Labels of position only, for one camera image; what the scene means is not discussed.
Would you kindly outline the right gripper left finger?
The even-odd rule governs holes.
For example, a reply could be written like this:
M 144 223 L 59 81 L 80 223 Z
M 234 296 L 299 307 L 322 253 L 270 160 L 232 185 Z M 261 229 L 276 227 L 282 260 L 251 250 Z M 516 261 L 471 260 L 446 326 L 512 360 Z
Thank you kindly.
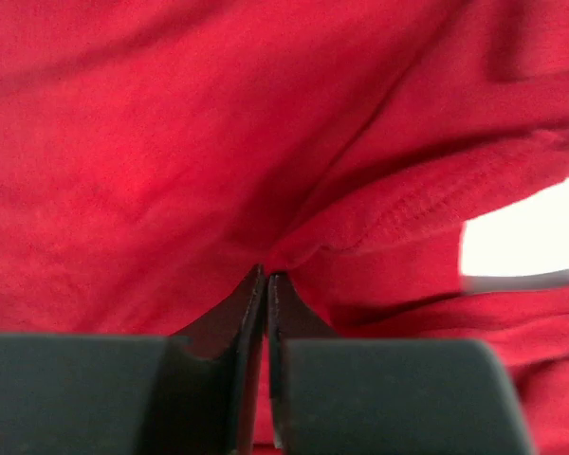
M 0 334 L 0 454 L 249 454 L 265 285 L 168 337 Z

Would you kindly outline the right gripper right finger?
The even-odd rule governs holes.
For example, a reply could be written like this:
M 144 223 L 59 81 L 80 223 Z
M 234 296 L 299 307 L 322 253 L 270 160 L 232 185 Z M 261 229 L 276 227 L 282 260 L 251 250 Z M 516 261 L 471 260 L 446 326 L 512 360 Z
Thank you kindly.
M 286 454 L 532 454 L 499 358 L 474 339 L 346 338 L 284 274 L 266 291 L 276 445 Z

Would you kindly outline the dark red t-shirt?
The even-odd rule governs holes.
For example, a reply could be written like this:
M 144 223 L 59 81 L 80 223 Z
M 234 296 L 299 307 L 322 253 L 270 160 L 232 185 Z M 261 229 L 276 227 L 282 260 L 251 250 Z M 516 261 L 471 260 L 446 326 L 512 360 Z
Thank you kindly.
M 255 264 L 351 337 L 478 337 L 569 454 L 569 285 L 465 223 L 569 178 L 569 1 L 0 1 L 0 332 L 167 335 Z

